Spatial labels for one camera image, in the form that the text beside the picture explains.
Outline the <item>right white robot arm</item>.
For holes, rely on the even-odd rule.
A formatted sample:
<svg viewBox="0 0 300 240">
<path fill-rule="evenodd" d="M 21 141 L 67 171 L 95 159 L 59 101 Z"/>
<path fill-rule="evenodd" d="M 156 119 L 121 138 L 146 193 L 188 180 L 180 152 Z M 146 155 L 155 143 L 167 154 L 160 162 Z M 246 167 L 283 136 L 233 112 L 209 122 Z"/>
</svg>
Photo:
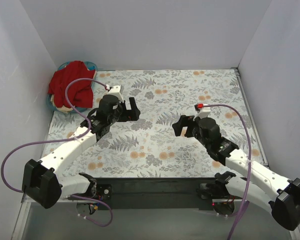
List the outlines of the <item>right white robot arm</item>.
<svg viewBox="0 0 300 240">
<path fill-rule="evenodd" d="M 245 184 L 239 177 L 223 181 L 216 186 L 217 195 L 227 199 L 231 195 L 242 197 L 271 213 L 274 220 L 283 228 L 294 231 L 300 224 L 300 179 L 281 176 L 248 156 L 233 142 L 223 137 L 220 127 L 210 117 L 199 118 L 182 115 L 172 125 L 178 137 L 186 127 L 185 137 L 197 139 L 207 150 L 208 155 L 246 177 L 252 182 L 245 193 Z"/>
</svg>

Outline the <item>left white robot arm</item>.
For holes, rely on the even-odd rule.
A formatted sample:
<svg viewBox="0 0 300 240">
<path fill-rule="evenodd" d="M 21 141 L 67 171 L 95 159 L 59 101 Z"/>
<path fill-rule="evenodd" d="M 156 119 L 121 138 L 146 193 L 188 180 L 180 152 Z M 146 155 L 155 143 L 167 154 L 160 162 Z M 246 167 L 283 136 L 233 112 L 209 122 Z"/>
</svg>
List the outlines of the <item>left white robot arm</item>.
<svg viewBox="0 0 300 240">
<path fill-rule="evenodd" d="M 117 122 L 137 121 L 141 114 L 134 97 L 129 98 L 130 109 L 116 94 L 106 94 L 99 106 L 91 110 L 74 132 L 52 153 L 38 161 L 29 160 L 24 167 L 22 191 L 45 209 L 51 208 L 60 198 L 79 194 L 85 200 L 97 195 L 97 180 L 81 172 L 65 178 L 67 167 L 85 150 L 96 144 Z"/>
</svg>

